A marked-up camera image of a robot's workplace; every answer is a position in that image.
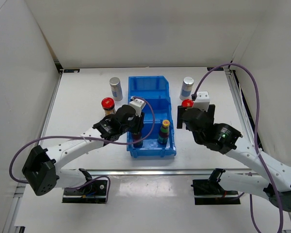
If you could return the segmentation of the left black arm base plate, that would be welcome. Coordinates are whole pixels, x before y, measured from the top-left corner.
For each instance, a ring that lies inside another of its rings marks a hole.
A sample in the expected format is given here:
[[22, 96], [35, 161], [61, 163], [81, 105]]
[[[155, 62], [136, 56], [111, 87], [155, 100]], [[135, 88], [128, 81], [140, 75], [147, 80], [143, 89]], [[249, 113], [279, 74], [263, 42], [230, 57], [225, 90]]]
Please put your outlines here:
[[88, 184], [81, 188], [65, 188], [62, 203], [106, 204], [111, 187], [110, 177], [106, 175], [93, 177], [83, 168], [80, 172]]

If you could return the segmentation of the yellow-cap sauce bottle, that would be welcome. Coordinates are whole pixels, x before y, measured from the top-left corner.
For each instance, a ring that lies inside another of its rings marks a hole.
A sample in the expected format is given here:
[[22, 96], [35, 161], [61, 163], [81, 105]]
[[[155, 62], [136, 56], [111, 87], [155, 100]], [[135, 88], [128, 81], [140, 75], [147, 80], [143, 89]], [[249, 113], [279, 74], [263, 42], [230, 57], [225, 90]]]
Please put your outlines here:
[[166, 144], [169, 138], [170, 121], [165, 119], [162, 121], [161, 128], [158, 135], [158, 142], [160, 144]]
[[[142, 133], [141, 132], [139, 132], [139, 133], [131, 133], [131, 137], [132, 137], [133, 142], [139, 141], [139, 140], [142, 139]], [[142, 141], [133, 144], [133, 146], [135, 148], [139, 148], [142, 145], [143, 145], [143, 142]]]

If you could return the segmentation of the silver-capped spice shaker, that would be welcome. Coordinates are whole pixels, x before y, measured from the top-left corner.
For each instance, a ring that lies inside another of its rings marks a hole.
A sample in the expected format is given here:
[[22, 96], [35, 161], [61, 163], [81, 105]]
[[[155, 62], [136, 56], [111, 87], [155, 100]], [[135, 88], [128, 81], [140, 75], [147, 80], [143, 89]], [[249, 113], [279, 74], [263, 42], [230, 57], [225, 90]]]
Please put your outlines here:
[[193, 84], [194, 84], [194, 79], [192, 77], [185, 77], [183, 79], [181, 92], [179, 96], [181, 100], [190, 99]]
[[123, 99], [123, 94], [120, 79], [118, 77], [112, 77], [110, 78], [109, 83], [113, 99], [115, 101], [121, 101]]

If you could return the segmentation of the red-lid sauce jar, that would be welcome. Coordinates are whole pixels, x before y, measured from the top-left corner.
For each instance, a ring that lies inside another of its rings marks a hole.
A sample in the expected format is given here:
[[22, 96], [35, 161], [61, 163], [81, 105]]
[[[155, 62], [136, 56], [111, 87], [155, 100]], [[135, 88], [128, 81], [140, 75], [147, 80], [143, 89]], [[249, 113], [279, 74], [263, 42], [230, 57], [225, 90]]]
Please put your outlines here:
[[105, 112], [105, 116], [114, 115], [116, 113], [114, 100], [106, 97], [101, 101], [101, 106]]
[[194, 101], [191, 99], [185, 99], [182, 101], [181, 106], [183, 108], [192, 108], [194, 105]]

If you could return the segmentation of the black corner label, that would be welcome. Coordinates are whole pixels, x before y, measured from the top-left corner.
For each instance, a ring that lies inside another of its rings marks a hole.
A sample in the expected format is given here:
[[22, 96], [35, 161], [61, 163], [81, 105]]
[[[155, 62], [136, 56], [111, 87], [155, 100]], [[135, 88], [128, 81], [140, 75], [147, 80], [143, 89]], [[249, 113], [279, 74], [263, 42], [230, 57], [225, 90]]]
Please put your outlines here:
[[[207, 71], [210, 71], [212, 69], [214, 69], [215, 67], [207, 67]], [[224, 68], [223, 67], [219, 67], [217, 69], [215, 69], [214, 71], [224, 71]]]
[[76, 69], [64, 69], [63, 73], [79, 73], [80, 69], [76, 68]]

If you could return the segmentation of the left black corner label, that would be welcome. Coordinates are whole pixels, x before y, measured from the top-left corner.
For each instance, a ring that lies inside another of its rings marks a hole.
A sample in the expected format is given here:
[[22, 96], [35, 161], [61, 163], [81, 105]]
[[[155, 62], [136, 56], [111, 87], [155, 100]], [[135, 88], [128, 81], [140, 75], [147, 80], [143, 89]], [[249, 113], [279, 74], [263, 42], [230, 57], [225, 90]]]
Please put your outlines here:
[[80, 69], [76, 68], [76, 69], [64, 69], [63, 73], [79, 73]]

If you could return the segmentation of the right black corner label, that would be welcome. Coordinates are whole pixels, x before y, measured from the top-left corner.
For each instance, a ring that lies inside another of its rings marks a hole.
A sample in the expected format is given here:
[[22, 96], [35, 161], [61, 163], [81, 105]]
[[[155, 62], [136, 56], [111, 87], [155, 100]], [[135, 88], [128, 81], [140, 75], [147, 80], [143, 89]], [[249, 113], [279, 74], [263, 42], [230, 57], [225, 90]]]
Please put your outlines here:
[[[212, 69], [214, 69], [215, 67], [207, 67], [207, 71], [210, 71]], [[223, 67], [219, 67], [217, 69], [215, 69], [214, 71], [224, 71], [224, 68]]]

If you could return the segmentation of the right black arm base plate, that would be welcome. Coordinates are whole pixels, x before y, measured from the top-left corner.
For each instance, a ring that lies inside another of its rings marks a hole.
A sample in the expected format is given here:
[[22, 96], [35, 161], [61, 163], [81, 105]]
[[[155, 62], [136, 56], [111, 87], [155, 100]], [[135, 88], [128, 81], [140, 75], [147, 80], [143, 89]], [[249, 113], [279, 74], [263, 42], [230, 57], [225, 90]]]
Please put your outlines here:
[[224, 169], [216, 168], [207, 179], [194, 179], [191, 187], [195, 205], [238, 205], [240, 194], [235, 190], [224, 190], [220, 185]]

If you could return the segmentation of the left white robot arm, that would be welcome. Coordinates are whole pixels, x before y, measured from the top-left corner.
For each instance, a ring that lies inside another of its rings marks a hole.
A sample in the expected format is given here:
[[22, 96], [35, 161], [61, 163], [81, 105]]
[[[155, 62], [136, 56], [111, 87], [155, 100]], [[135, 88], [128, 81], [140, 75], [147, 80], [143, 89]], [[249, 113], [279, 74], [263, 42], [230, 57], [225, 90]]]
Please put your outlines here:
[[40, 145], [32, 148], [22, 173], [37, 196], [54, 188], [76, 188], [81, 194], [92, 189], [89, 173], [83, 169], [64, 169], [76, 158], [102, 148], [127, 132], [140, 132], [143, 128], [145, 106], [142, 100], [124, 104], [115, 114], [105, 116], [79, 137], [50, 148]]

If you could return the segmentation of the blue three-compartment plastic bin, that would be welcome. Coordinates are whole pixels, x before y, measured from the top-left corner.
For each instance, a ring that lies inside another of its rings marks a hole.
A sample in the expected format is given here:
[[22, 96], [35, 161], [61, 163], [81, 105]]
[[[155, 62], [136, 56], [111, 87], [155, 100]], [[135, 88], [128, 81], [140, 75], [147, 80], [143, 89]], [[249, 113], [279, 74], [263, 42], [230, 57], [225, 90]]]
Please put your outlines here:
[[[127, 151], [130, 152], [131, 157], [175, 156], [177, 152], [174, 140], [169, 82], [167, 79], [164, 76], [130, 76], [128, 100], [131, 100], [131, 97], [134, 96], [147, 100], [154, 111], [152, 113], [148, 105], [143, 109], [145, 117], [142, 137], [145, 137], [149, 133], [153, 120], [155, 120], [155, 125], [151, 135], [143, 140], [141, 146], [127, 146]], [[158, 142], [158, 137], [164, 120], [169, 120], [170, 122], [169, 136], [166, 144], [160, 144]]]

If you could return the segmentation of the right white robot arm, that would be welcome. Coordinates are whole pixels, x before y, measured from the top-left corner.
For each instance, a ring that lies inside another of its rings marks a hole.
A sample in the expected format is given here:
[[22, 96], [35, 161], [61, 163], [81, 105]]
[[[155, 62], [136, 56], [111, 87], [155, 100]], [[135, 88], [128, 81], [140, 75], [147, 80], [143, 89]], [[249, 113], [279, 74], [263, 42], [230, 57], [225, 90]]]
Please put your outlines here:
[[287, 166], [243, 137], [240, 131], [225, 123], [214, 123], [215, 105], [208, 110], [178, 106], [177, 128], [191, 131], [195, 143], [233, 158], [257, 173], [257, 176], [228, 172], [216, 168], [208, 180], [199, 186], [206, 195], [224, 191], [240, 191], [268, 200], [283, 211], [291, 212], [291, 167]]

